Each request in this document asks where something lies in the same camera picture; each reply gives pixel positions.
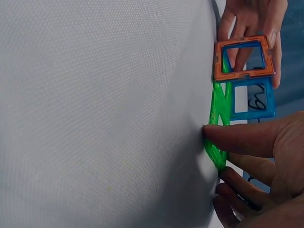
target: white backdrop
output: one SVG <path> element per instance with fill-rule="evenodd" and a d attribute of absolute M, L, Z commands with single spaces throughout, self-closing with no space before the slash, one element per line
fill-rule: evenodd
<path fill-rule="evenodd" d="M 208 226 L 211 1 L 0 5 L 0 227 Z"/>

